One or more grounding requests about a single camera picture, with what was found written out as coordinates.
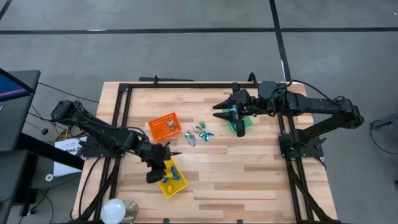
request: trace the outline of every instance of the computer monitor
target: computer monitor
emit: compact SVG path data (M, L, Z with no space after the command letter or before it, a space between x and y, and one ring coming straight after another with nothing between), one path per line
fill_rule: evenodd
M0 68L0 102L33 95L34 89Z

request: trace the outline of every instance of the yellow bin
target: yellow bin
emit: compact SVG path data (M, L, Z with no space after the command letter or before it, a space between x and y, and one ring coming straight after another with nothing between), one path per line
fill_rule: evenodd
M173 159L169 161L164 161L166 165L166 176L171 177L166 183L163 183L161 180L159 181L159 186L163 191L163 194L166 198L170 198L171 196L175 195L180 190L184 189L188 183L185 180L184 176L182 175L180 169L176 165ZM173 180L172 178L172 166L175 167L177 174L180 176L179 180Z

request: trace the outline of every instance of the gray floor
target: gray floor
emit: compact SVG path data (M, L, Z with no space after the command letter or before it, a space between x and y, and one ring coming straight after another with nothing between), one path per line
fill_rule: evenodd
M398 26L397 1L276 0L276 4L282 27ZM273 27L273 21L267 0L13 0L0 21L1 30L181 27ZM376 148L369 122L398 111L398 32L299 33L283 38L292 78L312 83L330 96L350 98L367 122L355 130L325 135L323 148L339 219L396 223L398 156ZM94 100L105 81L154 75L212 81L245 80L255 72L259 80L284 80L273 33L0 35L0 49L0 67L41 70L41 82ZM62 99L73 98L40 86L33 104L49 117ZM96 111L96 104L85 105ZM31 116L27 120L53 130ZM28 125L24 132L45 141L54 139ZM398 152L394 144L398 136L390 129L374 135L382 147ZM52 163L42 159L34 185L46 187L73 177L48 184L44 176L50 172ZM54 222L68 220L77 185L76 180L50 191ZM50 220L47 201L37 210L22 223ZM8 223L19 221L18 211L19 207L12 209Z

